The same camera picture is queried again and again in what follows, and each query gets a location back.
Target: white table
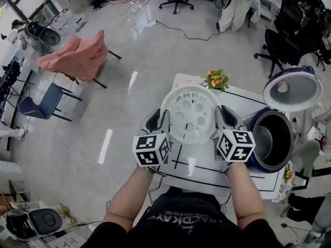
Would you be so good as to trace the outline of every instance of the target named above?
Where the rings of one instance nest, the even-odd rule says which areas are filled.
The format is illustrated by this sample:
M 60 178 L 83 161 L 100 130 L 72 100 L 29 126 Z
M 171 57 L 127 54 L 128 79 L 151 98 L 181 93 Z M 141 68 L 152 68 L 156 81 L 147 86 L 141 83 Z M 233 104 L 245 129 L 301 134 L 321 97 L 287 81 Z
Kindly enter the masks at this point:
M 23 66 L 20 69 L 21 74 L 18 77 L 19 80 L 27 81 L 31 71 L 36 72 L 36 73 L 39 71 L 39 67 L 36 64 L 36 60 L 39 57 L 38 53 L 30 46 L 28 46 L 26 50 L 22 50 L 20 45 L 17 45 L 17 44 L 13 45 L 13 47 L 11 47 L 8 50 L 6 56 L 4 57 L 4 59 L 2 61 L 2 65 L 4 65 L 4 66 L 8 65 L 11 62 L 11 60 L 14 58 L 14 56 L 16 56 L 19 60 L 24 58 Z M 4 74 L 4 70 L 1 68 L 0 71 L 1 71 L 0 76 L 2 76 Z M 16 92 L 21 94 L 22 90 L 24 88 L 24 85 L 25 85 L 25 82 L 16 81 L 12 87 L 15 89 Z M 19 99 L 19 97 L 16 97 L 16 96 L 10 96 L 10 98 L 8 100 L 13 106 L 16 106 L 17 102 L 20 99 Z M 1 121 L 10 124 L 10 125 L 12 125 L 11 127 L 13 127 L 15 115 L 16 115 L 15 108 L 12 107 L 8 102 L 6 102 L 5 107 L 4 107 L 4 112 L 2 113 L 1 118 L 0 118 Z M 5 150 L 9 150 L 9 142 L 8 142 L 9 139 L 10 138 L 3 137 L 0 142 L 1 155 L 6 160 L 9 160 L 8 154 L 3 154 L 3 152 Z
M 192 79 L 186 74 L 177 74 L 172 88 Z M 219 104 L 228 106 L 243 120 L 266 107 L 261 95 L 230 86 L 226 92 L 219 91 Z M 226 197 L 229 195 L 229 181 L 219 173 L 227 167 L 225 161 L 215 161 L 214 143 L 194 146 L 182 146 L 174 143 L 168 157 L 168 163 L 159 167 L 159 171 L 167 174 L 163 183 L 174 187 Z M 277 196 L 281 185 L 284 168 L 273 174 L 249 171 L 263 199 Z

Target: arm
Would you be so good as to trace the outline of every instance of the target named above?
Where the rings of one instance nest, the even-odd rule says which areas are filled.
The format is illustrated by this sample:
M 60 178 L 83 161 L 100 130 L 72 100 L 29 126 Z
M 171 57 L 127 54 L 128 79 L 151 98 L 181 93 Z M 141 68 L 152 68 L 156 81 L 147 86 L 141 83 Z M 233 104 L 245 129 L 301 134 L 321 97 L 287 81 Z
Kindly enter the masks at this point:
M 26 49 L 27 48 L 27 41 L 26 39 L 24 39 L 23 37 L 20 38 L 20 41 L 23 43 L 22 49 Z
M 307 6 L 309 6 L 309 4 L 306 1 L 304 1 L 302 4 L 299 4 L 299 8 L 305 8 Z
M 144 204 L 153 174 L 137 166 L 129 180 L 115 194 L 108 205 L 105 222 L 114 222 L 127 232 Z
M 244 229 L 252 221 L 264 219 L 260 192 L 250 177 L 245 164 L 233 163 L 228 173 L 238 227 Z

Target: shiny floor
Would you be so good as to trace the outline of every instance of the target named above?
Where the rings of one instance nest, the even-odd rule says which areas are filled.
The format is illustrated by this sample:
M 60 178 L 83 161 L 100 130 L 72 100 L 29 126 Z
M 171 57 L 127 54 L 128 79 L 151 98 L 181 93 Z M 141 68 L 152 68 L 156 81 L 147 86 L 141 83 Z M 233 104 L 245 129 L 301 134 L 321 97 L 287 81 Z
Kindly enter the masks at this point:
M 132 137 L 144 117 L 160 107 L 177 73 L 203 77 L 210 68 L 222 68 L 229 75 L 231 85 L 262 93 L 271 64 L 254 59 L 253 54 L 262 52 L 265 26 L 269 27 L 270 23 L 261 20 L 248 28 L 246 21 L 238 32 L 228 30 L 209 41 L 188 40 L 179 30 L 151 22 L 158 20 L 185 30 L 188 37 L 207 39 L 216 32 L 217 9 L 209 0 L 190 0 L 194 10 L 179 6 L 178 14 L 173 15 L 173 5 L 158 8 L 165 1 L 108 4 L 101 10 L 86 12 L 89 22 L 79 35 L 88 38 L 104 29 L 109 49 L 123 57 L 118 60 L 109 55 L 102 67 L 98 80 L 107 89 L 94 82 L 77 85 L 62 74 L 40 71 L 33 76 L 35 86 L 31 96 L 36 102 L 40 102 L 52 81 L 83 99 L 65 97 L 60 102 L 62 115 L 72 122 L 56 117 L 42 120 L 18 116 L 17 125 L 28 124 L 29 133 L 24 142 L 12 144 L 13 160 L 23 169 L 34 199 L 49 205 L 63 203 L 79 220 L 102 220 L 106 202 L 136 166 Z M 310 55 L 301 64 L 316 68 Z M 330 66 L 325 72 L 317 69 L 317 73 L 325 85 L 331 82 Z M 324 97 L 330 95 L 331 89 L 326 87 Z M 111 137 L 103 158 L 101 148 L 106 134 Z M 320 185 L 330 185 L 330 181 L 330 176 L 313 178 L 309 188 L 299 194 L 318 196 L 329 192 L 330 186 Z M 152 194 L 153 198 L 167 188 L 162 185 Z M 148 205 L 146 200 L 143 210 Z M 231 200 L 227 207 L 227 216 L 235 220 Z M 282 204 L 266 202 L 268 220 L 286 244 L 294 242 L 296 236 L 290 229 L 282 229 L 280 223 L 305 228 L 309 225 L 281 219 L 283 208 Z M 303 239 L 307 233 L 298 231 L 298 234 Z

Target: chair backrest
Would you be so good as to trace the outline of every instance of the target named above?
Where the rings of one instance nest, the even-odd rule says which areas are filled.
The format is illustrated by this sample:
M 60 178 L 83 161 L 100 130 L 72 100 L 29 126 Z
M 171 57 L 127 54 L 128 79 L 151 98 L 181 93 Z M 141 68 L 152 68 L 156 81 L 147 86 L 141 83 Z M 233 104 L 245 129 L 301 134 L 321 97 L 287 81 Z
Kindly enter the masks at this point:
M 35 118 L 44 118 L 40 107 L 36 105 L 31 97 L 26 97 L 17 104 L 18 111 L 25 116 L 31 116 Z
M 293 152 L 292 157 L 299 156 L 302 160 L 302 164 L 304 167 L 304 176 L 311 177 L 314 162 L 320 153 L 320 149 L 321 147 L 318 141 L 311 140 L 302 144 Z
M 62 97 L 62 94 L 62 89 L 56 84 L 51 83 L 39 104 L 39 108 L 41 109 L 45 118 L 48 119 L 52 116 L 57 104 Z
M 290 0 L 282 0 L 275 27 L 287 34 L 293 34 L 300 29 L 303 11 Z
M 297 35 L 295 35 L 295 44 L 300 48 L 302 56 L 317 51 L 320 48 L 323 28 L 316 21 L 309 21 Z

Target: person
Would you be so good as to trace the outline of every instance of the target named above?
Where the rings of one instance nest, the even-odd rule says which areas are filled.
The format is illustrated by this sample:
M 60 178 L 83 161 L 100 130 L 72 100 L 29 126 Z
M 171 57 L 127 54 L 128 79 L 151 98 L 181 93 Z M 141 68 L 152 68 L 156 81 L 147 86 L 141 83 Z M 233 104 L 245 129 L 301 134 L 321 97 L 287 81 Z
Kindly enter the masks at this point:
M 288 202 L 289 205 L 281 214 L 282 218 L 288 217 L 297 222 L 307 221 L 317 232 L 331 227 L 331 194 L 305 198 L 292 193 Z
M 26 50 L 27 46 L 30 45 L 35 51 L 38 52 L 40 57 L 54 52 L 53 48 L 45 43 L 42 43 L 38 39 L 28 37 L 25 33 L 25 26 L 29 24 L 31 20 L 20 21 L 15 19 L 11 24 L 11 29 L 17 29 L 17 38 L 22 42 L 22 49 Z
M 320 7 L 324 7 L 321 0 L 305 0 L 299 4 L 299 8 L 305 9 L 305 17 L 303 18 L 301 28 L 303 28 L 309 21 L 317 21 L 319 19 Z
M 243 25 L 246 14 L 253 0 L 231 0 L 227 8 L 222 10 L 219 21 L 219 31 L 225 32 L 231 25 L 233 31 L 238 31 Z
M 245 164 L 233 163 L 228 176 L 237 225 L 221 212 L 215 196 L 171 187 L 134 227 L 153 178 L 153 173 L 137 166 L 82 248 L 105 247 L 110 242 L 121 246 L 183 243 L 193 247 L 201 242 L 221 247 L 283 247 L 265 220 L 260 192 Z
M 3 137 L 14 137 L 19 141 L 24 141 L 24 137 L 27 134 L 27 130 L 25 129 L 16 129 L 6 126 L 2 121 L 0 122 L 0 138 Z

